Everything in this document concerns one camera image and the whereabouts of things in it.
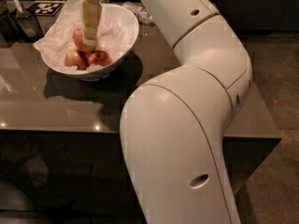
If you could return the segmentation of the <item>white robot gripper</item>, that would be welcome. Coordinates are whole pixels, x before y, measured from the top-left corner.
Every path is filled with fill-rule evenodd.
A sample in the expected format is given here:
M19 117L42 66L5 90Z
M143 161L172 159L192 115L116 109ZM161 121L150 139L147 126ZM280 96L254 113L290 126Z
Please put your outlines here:
M83 0L81 5L82 34L83 41L88 46L96 43L101 14L102 6L99 0Z

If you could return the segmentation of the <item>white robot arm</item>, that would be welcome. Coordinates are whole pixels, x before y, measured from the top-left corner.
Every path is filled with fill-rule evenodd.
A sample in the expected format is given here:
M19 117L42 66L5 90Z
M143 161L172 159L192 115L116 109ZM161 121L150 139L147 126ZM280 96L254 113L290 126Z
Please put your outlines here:
M123 157L147 224L241 224L222 151L252 82L249 55L208 0L140 0L179 66L123 107Z

